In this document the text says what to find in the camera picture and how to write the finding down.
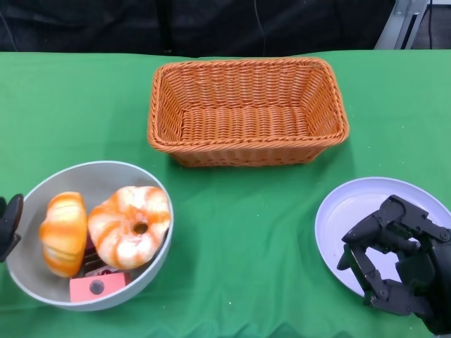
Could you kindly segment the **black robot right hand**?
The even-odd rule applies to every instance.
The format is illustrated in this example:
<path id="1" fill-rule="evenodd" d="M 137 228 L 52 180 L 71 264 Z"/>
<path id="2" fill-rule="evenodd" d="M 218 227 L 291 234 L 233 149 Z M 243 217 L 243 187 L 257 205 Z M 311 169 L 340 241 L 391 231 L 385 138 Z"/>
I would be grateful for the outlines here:
<path id="1" fill-rule="evenodd" d="M 396 196 L 360 220 L 343 238 L 338 270 L 351 269 L 364 304 L 393 315 L 414 314 L 434 335 L 450 333 L 450 229 Z M 394 253 L 399 281 L 383 279 L 366 255 Z"/>

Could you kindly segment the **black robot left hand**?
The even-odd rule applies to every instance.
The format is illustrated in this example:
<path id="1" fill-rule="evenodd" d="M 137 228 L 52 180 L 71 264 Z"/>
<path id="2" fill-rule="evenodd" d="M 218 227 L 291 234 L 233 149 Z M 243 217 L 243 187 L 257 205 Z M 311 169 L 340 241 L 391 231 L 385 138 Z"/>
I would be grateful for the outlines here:
<path id="1" fill-rule="evenodd" d="M 24 196 L 16 194 L 9 202 L 1 197 L 0 261 L 3 263 L 21 237 L 16 232 L 23 212 Z"/>

